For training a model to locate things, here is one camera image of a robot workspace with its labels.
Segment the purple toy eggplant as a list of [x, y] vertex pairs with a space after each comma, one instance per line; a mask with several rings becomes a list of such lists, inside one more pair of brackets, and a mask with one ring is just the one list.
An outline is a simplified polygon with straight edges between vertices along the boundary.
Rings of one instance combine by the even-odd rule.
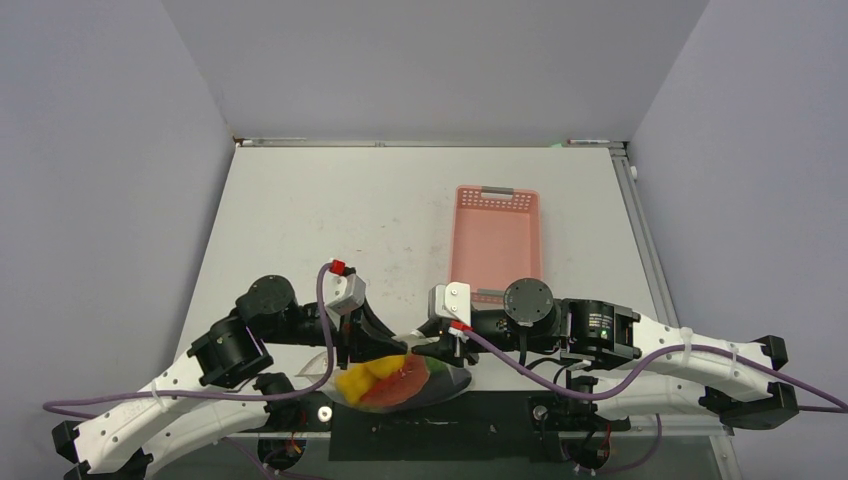
[[410, 398], [411, 405], [418, 408], [450, 400], [468, 388], [472, 379], [466, 369], [431, 371], [427, 382]]

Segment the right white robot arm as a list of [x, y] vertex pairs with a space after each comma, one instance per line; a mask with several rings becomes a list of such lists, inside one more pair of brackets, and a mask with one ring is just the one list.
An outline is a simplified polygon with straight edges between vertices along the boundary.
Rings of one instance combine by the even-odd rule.
[[783, 339], [721, 340], [599, 300], [558, 298], [535, 278], [511, 283], [498, 309], [479, 310], [467, 284], [431, 289], [414, 353], [455, 367], [489, 353], [565, 400], [579, 428], [640, 415], [714, 416], [771, 430], [799, 413], [780, 378]]

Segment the clear dotted zip top bag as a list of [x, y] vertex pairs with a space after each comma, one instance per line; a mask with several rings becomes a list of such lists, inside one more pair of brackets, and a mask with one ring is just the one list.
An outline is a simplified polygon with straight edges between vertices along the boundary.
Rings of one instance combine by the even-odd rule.
[[408, 349], [385, 355], [390, 348], [385, 342], [374, 347], [337, 344], [336, 366], [319, 391], [343, 406], [383, 414], [439, 404], [461, 395], [473, 384], [469, 369], [410, 350], [434, 343], [434, 337], [411, 332], [394, 340]]

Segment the red watermelon slice toy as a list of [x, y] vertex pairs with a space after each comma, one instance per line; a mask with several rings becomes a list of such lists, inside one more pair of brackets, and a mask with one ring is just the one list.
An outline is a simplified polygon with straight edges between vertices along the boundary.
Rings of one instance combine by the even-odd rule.
[[425, 366], [423, 356], [406, 354], [406, 363], [396, 379], [388, 385], [372, 391], [364, 397], [360, 405], [370, 410], [388, 410], [413, 397], [427, 382], [430, 373]]

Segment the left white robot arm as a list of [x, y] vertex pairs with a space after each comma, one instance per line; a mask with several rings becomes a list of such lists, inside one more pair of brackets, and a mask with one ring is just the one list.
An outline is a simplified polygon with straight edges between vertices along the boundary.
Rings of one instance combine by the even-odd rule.
[[[322, 394], [335, 370], [402, 357], [407, 345], [370, 312], [364, 285], [348, 267], [321, 268], [336, 290], [301, 304], [280, 275], [255, 280], [232, 311], [213, 323], [138, 391], [99, 398], [105, 411], [73, 413], [70, 400], [45, 409], [65, 419], [52, 430], [71, 479], [146, 479], [192, 450], [245, 430], [289, 428], [304, 400]], [[273, 345], [322, 349], [321, 373], [297, 387], [272, 370]]]

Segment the green toy apple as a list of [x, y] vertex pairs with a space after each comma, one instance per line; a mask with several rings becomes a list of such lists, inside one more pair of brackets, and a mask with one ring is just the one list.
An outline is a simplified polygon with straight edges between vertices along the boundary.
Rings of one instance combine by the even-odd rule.
[[439, 372], [448, 371], [450, 368], [450, 366], [447, 365], [445, 362], [431, 357], [424, 357], [424, 360], [425, 366], [427, 367], [427, 371], [430, 374], [438, 374]]

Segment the yellow toy bell pepper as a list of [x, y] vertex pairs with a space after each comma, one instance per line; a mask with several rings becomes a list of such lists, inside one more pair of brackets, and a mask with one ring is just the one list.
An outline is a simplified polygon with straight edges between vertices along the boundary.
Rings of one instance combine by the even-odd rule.
[[338, 373], [334, 386], [348, 404], [358, 405], [369, 393], [396, 379], [405, 363], [405, 355], [394, 355], [354, 364]]

